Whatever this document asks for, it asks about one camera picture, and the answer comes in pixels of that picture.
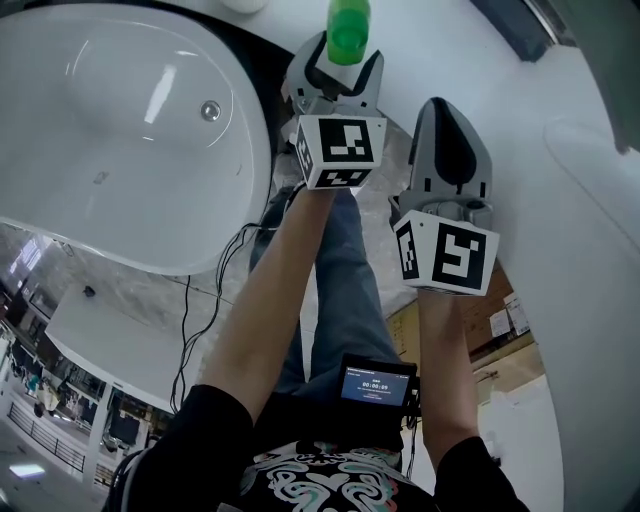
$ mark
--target metal drain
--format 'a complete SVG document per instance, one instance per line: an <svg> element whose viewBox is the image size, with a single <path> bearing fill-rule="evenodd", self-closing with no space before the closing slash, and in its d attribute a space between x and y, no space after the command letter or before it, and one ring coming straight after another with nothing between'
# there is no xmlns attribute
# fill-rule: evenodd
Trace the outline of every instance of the metal drain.
<svg viewBox="0 0 640 512"><path fill-rule="evenodd" d="M220 105L213 100L205 101L200 107L200 115L202 116L202 119L210 123L216 121L220 117L220 112Z"/></svg>

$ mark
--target blue jeans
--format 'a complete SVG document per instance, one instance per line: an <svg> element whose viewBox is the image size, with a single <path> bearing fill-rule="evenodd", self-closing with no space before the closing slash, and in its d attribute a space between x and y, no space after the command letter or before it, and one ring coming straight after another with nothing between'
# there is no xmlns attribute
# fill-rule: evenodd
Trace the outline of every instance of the blue jeans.
<svg viewBox="0 0 640 512"><path fill-rule="evenodd" d="M271 201L264 227L277 227L291 189ZM259 231L251 253L250 270L266 250L273 231ZM331 403L345 353L376 361L398 363L382 316L376 279L362 240L360 211L349 190L339 190L316 257L318 326L311 353L311 375L305 381L300 322L289 348L275 392Z"/></svg>

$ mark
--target forearm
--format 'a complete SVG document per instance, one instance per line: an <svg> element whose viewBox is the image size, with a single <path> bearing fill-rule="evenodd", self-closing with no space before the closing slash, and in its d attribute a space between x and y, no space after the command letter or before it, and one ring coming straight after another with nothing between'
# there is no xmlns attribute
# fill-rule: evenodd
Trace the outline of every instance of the forearm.
<svg viewBox="0 0 640 512"><path fill-rule="evenodd" d="M476 386L457 300L418 292L422 431L436 469L450 448L478 435Z"/></svg>
<svg viewBox="0 0 640 512"><path fill-rule="evenodd" d="M254 422L280 376L334 194L299 192L205 365L201 382L235 397Z"/></svg>

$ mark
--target black electronic device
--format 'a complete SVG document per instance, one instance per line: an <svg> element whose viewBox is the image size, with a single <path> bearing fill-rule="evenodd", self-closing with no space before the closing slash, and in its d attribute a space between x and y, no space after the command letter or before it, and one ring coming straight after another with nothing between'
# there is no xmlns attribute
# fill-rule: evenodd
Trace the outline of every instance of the black electronic device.
<svg viewBox="0 0 640 512"><path fill-rule="evenodd" d="M415 364L386 363L345 354L338 400L403 413L410 407L417 388L417 370Z"/></svg>

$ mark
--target digital display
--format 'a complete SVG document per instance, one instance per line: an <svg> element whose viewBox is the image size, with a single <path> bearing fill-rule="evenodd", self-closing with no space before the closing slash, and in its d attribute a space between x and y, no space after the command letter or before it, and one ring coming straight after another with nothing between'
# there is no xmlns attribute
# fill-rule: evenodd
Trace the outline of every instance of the digital display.
<svg viewBox="0 0 640 512"><path fill-rule="evenodd" d="M402 406L409 376L347 367L341 397L372 404Z"/></svg>

